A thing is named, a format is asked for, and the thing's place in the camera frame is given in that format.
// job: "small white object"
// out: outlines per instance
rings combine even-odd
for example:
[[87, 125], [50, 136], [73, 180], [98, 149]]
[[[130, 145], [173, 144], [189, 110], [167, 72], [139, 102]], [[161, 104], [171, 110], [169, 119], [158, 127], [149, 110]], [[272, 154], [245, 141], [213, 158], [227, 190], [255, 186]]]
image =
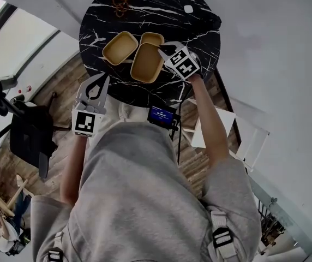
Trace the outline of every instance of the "small white object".
[[184, 11], [187, 13], [187, 14], [191, 14], [194, 12], [194, 9], [192, 8], [191, 5], [185, 5], [184, 6]]

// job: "black chair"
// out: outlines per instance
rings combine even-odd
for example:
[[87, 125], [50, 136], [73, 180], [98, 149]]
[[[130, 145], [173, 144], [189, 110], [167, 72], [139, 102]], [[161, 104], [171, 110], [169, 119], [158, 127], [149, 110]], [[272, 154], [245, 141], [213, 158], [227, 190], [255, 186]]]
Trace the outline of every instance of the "black chair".
[[25, 162], [39, 169], [39, 176], [46, 178], [49, 159], [57, 149], [52, 141], [56, 130], [70, 131], [70, 128], [53, 126], [49, 108], [56, 94], [53, 93], [47, 106], [27, 106], [20, 95], [8, 101], [0, 82], [0, 115], [13, 114], [12, 122], [0, 131], [0, 138], [10, 130], [10, 151]]

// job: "wooden bowl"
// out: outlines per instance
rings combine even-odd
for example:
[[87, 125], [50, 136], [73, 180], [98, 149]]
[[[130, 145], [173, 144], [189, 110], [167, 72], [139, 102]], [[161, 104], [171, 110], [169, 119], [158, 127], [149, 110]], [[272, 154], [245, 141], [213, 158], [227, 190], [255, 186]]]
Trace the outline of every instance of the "wooden bowl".
[[103, 56], [112, 65], [119, 65], [138, 47], [138, 41], [127, 31], [118, 33], [103, 48]]
[[145, 32], [140, 39], [140, 44], [150, 43], [159, 46], [165, 42], [165, 39], [161, 34], [153, 32]]
[[151, 43], [143, 43], [139, 46], [130, 70], [133, 79], [147, 84], [157, 79], [164, 63], [157, 49], [158, 46]]

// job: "black marble table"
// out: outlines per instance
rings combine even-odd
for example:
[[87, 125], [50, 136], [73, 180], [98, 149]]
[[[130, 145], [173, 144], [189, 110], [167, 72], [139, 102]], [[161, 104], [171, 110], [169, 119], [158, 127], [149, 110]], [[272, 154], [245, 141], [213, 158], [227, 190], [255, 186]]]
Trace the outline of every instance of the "black marble table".
[[[220, 52], [220, 18], [203, 0], [128, 0], [129, 9], [122, 17], [115, 14], [112, 0], [94, 0], [82, 20], [80, 52], [90, 76], [110, 74], [108, 94], [130, 105], [174, 105], [188, 93], [191, 84], [163, 66], [152, 84], [135, 81], [130, 68], [135, 52], [117, 66], [104, 60], [104, 46], [121, 31], [128, 31], [140, 41], [145, 32], [162, 34], [167, 41], [180, 41], [201, 60], [201, 75], [207, 81], [217, 66]], [[193, 13], [184, 11], [191, 5]]]

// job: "small display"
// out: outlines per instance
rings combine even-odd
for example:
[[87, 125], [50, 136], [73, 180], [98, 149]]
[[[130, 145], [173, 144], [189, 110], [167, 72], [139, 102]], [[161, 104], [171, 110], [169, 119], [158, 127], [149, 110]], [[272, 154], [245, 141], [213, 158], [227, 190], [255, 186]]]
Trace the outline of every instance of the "small display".
[[172, 125], [173, 123], [173, 113], [154, 106], [150, 109], [150, 118], [160, 122], [160, 124]]

